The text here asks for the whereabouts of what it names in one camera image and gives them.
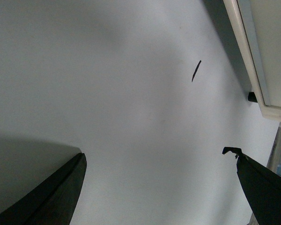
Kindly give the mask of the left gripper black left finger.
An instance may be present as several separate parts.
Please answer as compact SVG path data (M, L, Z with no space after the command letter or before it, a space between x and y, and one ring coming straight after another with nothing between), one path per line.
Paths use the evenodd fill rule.
M68 225L73 217L87 169L79 153L22 199L0 214L0 225Z

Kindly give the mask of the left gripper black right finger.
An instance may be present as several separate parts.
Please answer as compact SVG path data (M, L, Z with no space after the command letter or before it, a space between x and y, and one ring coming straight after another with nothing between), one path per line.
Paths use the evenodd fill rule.
M281 177L242 152L224 147L222 154L232 152L237 158L237 175L260 225L281 225Z

